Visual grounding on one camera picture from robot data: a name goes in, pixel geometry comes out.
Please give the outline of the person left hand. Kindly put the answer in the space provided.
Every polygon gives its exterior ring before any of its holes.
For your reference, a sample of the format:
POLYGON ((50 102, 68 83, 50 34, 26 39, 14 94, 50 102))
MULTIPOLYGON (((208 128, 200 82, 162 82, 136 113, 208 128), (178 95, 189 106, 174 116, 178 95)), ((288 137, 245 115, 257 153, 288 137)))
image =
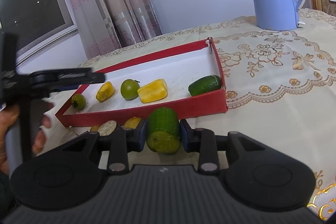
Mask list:
MULTIPOLYGON (((6 107, 1 111, 1 172, 9 175, 9 165, 7 162, 7 155, 5 149, 5 135, 10 126, 17 120, 20 113, 18 105, 6 107)), ((46 143, 46 136, 42 129, 40 129, 35 137, 32 151, 35 155, 42 152, 46 143)))

